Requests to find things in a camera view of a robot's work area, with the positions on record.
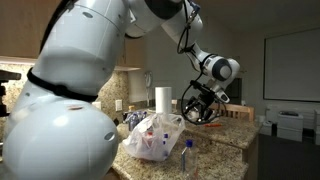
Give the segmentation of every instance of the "kitchen cabinet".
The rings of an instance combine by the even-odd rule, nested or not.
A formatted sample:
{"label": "kitchen cabinet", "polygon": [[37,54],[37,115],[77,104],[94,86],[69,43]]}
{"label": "kitchen cabinet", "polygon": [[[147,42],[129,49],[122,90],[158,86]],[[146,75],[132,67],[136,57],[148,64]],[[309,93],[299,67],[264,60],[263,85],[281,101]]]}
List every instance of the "kitchen cabinet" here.
{"label": "kitchen cabinet", "polygon": [[145,64],[145,40],[128,39],[124,40],[124,47],[117,61],[117,66],[130,67],[130,68],[143,68]]}
{"label": "kitchen cabinet", "polygon": [[1,0],[0,56],[37,58],[47,24],[60,0]]}

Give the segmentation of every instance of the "wall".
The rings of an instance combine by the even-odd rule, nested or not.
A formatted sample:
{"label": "wall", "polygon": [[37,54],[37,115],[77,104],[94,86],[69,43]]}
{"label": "wall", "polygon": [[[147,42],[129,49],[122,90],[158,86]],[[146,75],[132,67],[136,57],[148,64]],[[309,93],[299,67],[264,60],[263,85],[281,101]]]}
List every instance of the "wall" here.
{"label": "wall", "polygon": [[246,100],[247,105],[255,107],[256,115],[264,115],[267,105],[302,109],[320,108],[319,103],[263,100],[264,38],[319,27],[320,24],[315,22],[320,22],[320,19],[310,19],[300,23],[235,35],[235,54],[242,70],[245,71],[242,74],[242,97]]}
{"label": "wall", "polygon": [[[208,11],[201,10],[204,28],[197,40],[202,50],[230,57],[233,55],[233,34],[220,22],[208,16]],[[147,63],[144,69],[129,72],[129,99],[130,102],[146,100],[144,72],[152,71],[153,83],[150,99],[154,98],[155,87],[171,86],[172,98],[181,99],[190,80],[195,79],[199,72],[195,71],[190,60],[184,54],[177,54],[177,44],[163,31],[161,27],[143,37],[146,41],[145,49]],[[191,88],[187,98],[198,95]]]}
{"label": "wall", "polygon": [[[6,87],[6,95],[3,97],[3,103],[7,106],[7,111],[10,112],[27,81],[26,73],[31,65],[16,65],[16,64],[0,64],[1,70],[21,73],[22,78],[19,81],[9,81],[2,85]],[[122,99],[123,107],[128,107],[129,103],[129,88],[128,88],[128,73],[114,71],[110,80],[102,87],[99,92],[97,101],[101,101],[101,109],[111,119],[117,118],[122,120],[122,111],[115,111],[115,100]],[[2,142],[3,129],[5,118],[0,118],[0,142]]]}

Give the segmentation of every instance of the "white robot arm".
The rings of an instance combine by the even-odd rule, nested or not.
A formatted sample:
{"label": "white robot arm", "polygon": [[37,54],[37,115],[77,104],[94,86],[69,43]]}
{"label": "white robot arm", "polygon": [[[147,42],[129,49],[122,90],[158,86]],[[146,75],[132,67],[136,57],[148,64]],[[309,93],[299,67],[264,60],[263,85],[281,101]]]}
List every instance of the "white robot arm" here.
{"label": "white robot arm", "polygon": [[3,179],[105,175],[117,153],[117,129],[91,102],[112,75],[125,33],[140,37],[161,25],[194,68],[212,78],[210,92],[228,102],[223,90],[239,65],[200,50],[202,24],[191,1],[62,0],[58,9],[6,122]]}

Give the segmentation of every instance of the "paper towel roll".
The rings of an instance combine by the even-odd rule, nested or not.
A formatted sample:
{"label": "paper towel roll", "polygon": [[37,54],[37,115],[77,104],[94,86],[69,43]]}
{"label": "paper towel roll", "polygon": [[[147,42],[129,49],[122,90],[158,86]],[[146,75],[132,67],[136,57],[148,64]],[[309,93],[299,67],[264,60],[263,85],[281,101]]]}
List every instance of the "paper towel roll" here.
{"label": "paper towel roll", "polygon": [[156,113],[172,113],[171,87],[156,87]]}

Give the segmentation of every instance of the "ceiling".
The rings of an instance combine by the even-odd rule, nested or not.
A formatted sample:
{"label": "ceiling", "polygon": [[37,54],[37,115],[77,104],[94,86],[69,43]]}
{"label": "ceiling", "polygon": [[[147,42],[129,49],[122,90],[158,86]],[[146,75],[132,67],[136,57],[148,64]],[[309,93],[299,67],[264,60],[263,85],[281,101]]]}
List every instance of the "ceiling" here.
{"label": "ceiling", "polygon": [[320,20],[320,0],[194,0],[234,32]]}

